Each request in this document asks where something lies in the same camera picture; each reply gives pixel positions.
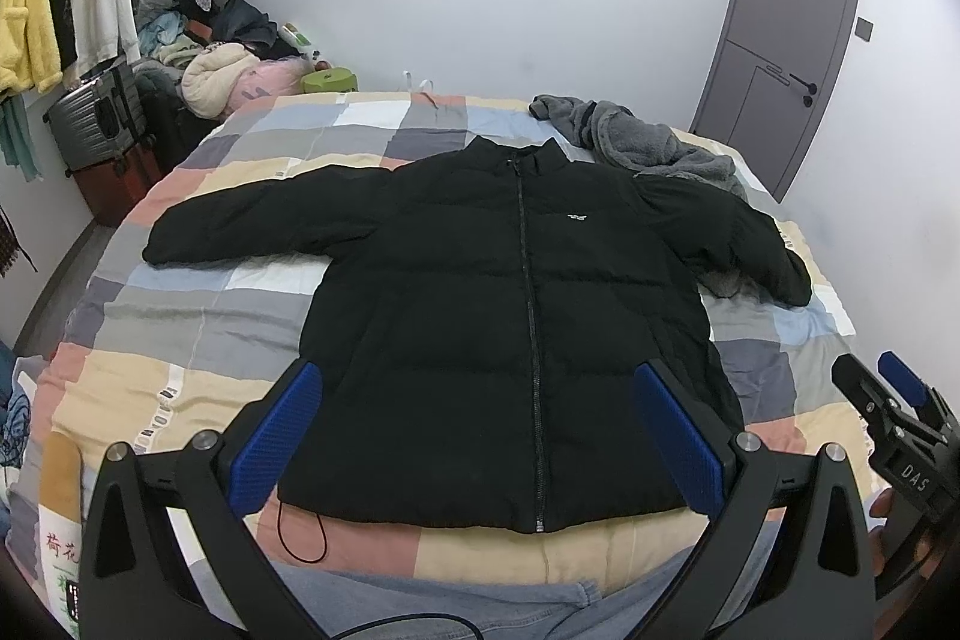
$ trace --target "blue gripper pad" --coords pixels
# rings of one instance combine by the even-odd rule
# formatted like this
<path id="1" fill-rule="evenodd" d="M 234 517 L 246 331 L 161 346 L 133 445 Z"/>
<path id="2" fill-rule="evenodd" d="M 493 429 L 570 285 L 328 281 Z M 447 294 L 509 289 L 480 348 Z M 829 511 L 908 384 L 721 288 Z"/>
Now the blue gripper pad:
<path id="1" fill-rule="evenodd" d="M 637 367 L 637 411 L 686 504 L 714 521 L 726 501 L 724 465 L 664 383 L 661 375 L 667 372 L 664 365 L 659 369 L 649 363 Z M 673 384 L 675 388 L 679 385 L 676 380 Z"/>
<path id="2" fill-rule="evenodd" d="M 896 353 L 888 350 L 882 354 L 877 361 L 877 371 L 886 378 L 887 383 L 894 386 L 910 407 L 922 408 L 926 404 L 926 386 L 909 366 L 896 357 Z"/>
<path id="3" fill-rule="evenodd" d="M 238 517 L 263 509 L 320 410 L 323 400 L 320 370 L 304 362 L 288 371 L 296 372 L 295 376 L 230 463 L 227 502 Z"/>

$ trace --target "red suitcase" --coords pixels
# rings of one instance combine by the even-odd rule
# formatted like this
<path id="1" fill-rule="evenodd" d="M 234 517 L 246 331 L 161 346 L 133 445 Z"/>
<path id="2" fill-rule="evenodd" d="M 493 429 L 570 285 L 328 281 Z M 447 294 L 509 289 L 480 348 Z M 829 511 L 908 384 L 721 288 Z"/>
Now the red suitcase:
<path id="1" fill-rule="evenodd" d="M 73 172 L 73 178 L 94 220 L 115 227 L 160 182 L 161 175 L 154 153 L 136 143 L 123 158 Z"/>

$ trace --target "patchwork bed cover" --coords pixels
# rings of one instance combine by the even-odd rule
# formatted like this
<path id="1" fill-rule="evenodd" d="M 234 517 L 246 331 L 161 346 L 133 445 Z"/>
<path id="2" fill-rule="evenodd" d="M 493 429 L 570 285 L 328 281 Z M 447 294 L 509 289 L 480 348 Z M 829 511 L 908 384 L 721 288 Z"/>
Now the patchwork bed cover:
<path id="1" fill-rule="evenodd" d="M 475 135 L 522 146 L 554 138 L 546 122 L 510 100 L 426 94 L 314 94 L 247 104 L 155 186 L 107 247 L 64 341 L 42 373 L 32 431 L 18 482 L 11 487 L 13 526 L 6 541 L 22 574 L 44 597 L 38 484 L 49 432 L 64 432 L 83 454 L 85 506 L 104 450 L 131 442 L 138 452 L 179 449 L 199 429 L 224 429 L 242 405 L 263 396 L 296 357 L 299 332 L 328 259 L 286 256 L 209 268 L 154 269 L 141 260 L 152 223 L 192 196 L 253 180 L 281 179 L 328 164 L 398 167 Z M 755 207 L 778 205 L 736 151 L 711 140 L 680 138 L 733 155 Z M 704 295 L 723 364 L 749 429 L 776 449 L 813 453 L 842 443 L 861 493 L 872 488 L 867 441 L 856 411 L 830 382 L 833 360 L 853 347 L 853 326 L 793 223 L 779 223 L 789 247 L 808 264 L 814 297 L 787 309 L 755 297 Z M 298 564 L 277 534 L 275 495 L 248 529 L 273 560 Z M 189 526 L 176 518 L 188 561 L 202 556 Z M 325 551 L 318 519 L 292 507 L 283 542 L 304 560 Z M 695 542 L 706 521 L 689 510 L 617 518 L 558 533 L 524 535 L 494 528 L 415 528 L 323 519 L 326 556 L 318 568 L 438 579 L 542 584 L 597 581 L 622 588 Z"/>

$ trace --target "jacket zipper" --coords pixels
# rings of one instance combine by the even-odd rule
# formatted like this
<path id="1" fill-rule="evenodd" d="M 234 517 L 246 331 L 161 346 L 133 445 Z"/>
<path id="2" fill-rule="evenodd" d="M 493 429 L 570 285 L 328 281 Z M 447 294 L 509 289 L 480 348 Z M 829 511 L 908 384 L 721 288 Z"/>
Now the jacket zipper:
<path id="1" fill-rule="evenodd" d="M 530 279 L 530 257 L 527 252 L 527 217 L 523 207 L 523 177 L 520 175 L 520 162 L 511 159 L 517 175 L 517 207 L 520 209 L 520 258 L 523 266 L 523 287 L 527 299 L 527 329 L 530 335 L 530 352 L 533 355 L 533 397 L 534 397 L 534 480 L 536 482 L 536 531 L 544 531 L 546 514 L 546 456 L 544 451 L 544 411 L 541 408 L 541 363 L 539 362 L 539 343 L 536 339 L 536 316 L 534 313 L 534 285 Z"/>

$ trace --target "silver suitcase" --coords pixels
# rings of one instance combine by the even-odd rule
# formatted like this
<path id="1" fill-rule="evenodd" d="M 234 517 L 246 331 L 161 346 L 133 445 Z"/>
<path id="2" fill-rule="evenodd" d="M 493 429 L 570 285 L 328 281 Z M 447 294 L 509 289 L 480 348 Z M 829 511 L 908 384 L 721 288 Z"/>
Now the silver suitcase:
<path id="1" fill-rule="evenodd" d="M 143 136 L 147 119 L 126 63 L 64 95 L 47 110 L 67 174 L 118 160 Z"/>

